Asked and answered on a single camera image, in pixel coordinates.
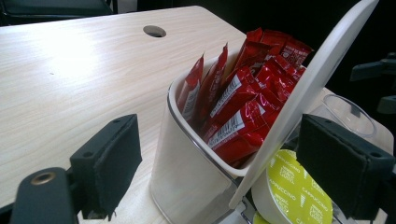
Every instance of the red packet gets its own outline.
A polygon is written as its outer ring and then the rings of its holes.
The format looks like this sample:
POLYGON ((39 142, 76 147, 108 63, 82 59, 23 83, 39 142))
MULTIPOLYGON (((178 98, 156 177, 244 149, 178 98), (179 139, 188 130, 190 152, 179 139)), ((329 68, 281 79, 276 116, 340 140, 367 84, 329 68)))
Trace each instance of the red packet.
POLYGON ((195 63, 183 83, 181 93, 177 98, 177 108, 183 118, 190 122, 195 108, 201 78, 204 69, 204 55, 195 63))
POLYGON ((249 31, 247 32, 247 40, 253 41, 253 42, 260 42, 262 39, 262 28, 259 27, 254 31, 249 31))
POLYGON ((312 51, 313 50, 305 43, 294 38, 290 38, 280 52, 280 55, 295 67, 299 67, 312 51))
POLYGON ((262 113, 256 100, 245 103, 207 144, 228 164, 256 152, 269 132, 262 113))
POLYGON ((273 31, 265 29, 262 34, 261 42, 271 46, 271 49, 268 52, 268 58, 275 57, 278 55, 283 47, 285 46, 288 39, 291 38, 291 35, 282 33, 280 31, 273 31))
POLYGON ((253 99, 260 91, 259 84, 247 67, 235 70, 232 76, 230 84, 213 107, 201 130, 204 140, 213 133, 210 130, 215 122, 217 125, 223 125, 245 102, 253 99))
POLYGON ((256 73, 266 61, 270 48, 270 46, 260 42, 245 40, 236 58, 233 70, 242 66, 247 66, 250 68, 251 74, 256 76, 256 73))
POLYGON ((276 58, 265 63, 256 79, 262 89, 272 91, 281 102, 285 102, 289 98, 296 85, 296 82, 287 75, 287 71, 276 62, 276 58))
POLYGON ((268 127, 271 128, 284 103, 277 99, 271 91, 266 89, 262 90, 256 100, 265 110, 265 113, 262 113, 262 118, 265 120, 268 127))
POLYGON ((224 46, 223 52, 218 60, 210 67, 198 93, 196 109, 194 112, 193 123, 195 129, 200 129, 206 120, 214 103, 219 98, 221 80, 227 62, 228 48, 224 46))

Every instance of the open lid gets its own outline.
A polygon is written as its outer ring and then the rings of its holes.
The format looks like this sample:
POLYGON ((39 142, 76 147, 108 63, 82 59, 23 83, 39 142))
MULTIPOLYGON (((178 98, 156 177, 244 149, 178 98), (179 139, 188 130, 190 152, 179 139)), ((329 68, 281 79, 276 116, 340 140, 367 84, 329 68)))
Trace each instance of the open lid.
POLYGON ((232 197, 230 208, 235 209, 265 170, 271 158, 282 147, 301 115, 308 112, 307 109, 332 76, 377 3, 378 0, 361 0, 332 29, 279 113, 232 197))

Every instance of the white bin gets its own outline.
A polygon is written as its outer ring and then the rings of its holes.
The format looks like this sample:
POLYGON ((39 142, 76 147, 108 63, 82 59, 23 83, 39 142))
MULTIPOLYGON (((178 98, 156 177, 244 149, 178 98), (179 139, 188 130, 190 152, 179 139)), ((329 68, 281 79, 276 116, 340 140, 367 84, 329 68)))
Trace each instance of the white bin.
MULTIPOLYGON (((151 194, 171 223, 213 223, 235 209, 340 63, 378 0, 362 0, 334 27, 307 66, 254 160, 234 169, 192 130, 177 109, 184 77, 171 85, 150 180, 151 194), (237 186, 235 179, 243 177, 237 186)), ((228 66, 235 54, 229 56, 228 66)), ((205 62, 205 71, 216 59, 205 62)))

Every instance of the black chair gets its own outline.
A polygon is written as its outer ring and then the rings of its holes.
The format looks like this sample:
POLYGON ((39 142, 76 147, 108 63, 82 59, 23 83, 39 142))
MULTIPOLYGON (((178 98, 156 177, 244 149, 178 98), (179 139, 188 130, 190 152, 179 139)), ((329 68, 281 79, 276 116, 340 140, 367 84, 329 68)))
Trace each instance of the black chair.
POLYGON ((117 0, 0 0, 1 24, 62 21, 118 13, 117 0))

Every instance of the table surface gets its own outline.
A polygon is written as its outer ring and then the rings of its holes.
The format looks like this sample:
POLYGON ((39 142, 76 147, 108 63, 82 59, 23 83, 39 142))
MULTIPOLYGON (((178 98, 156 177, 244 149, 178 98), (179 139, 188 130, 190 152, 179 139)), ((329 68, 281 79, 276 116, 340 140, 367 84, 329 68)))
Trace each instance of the table surface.
MULTIPOLYGON (((201 7, 0 27, 0 207, 27 175, 67 169, 107 123, 137 114, 143 161, 111 222, 166 223, 149 180, 167 89, 203 53, 239 50, 245 37, 201 7), (147 25, 166 36, 145 34, 147 25)), ((391 151, 393 136, 379 126, 373 141, 391 151)))

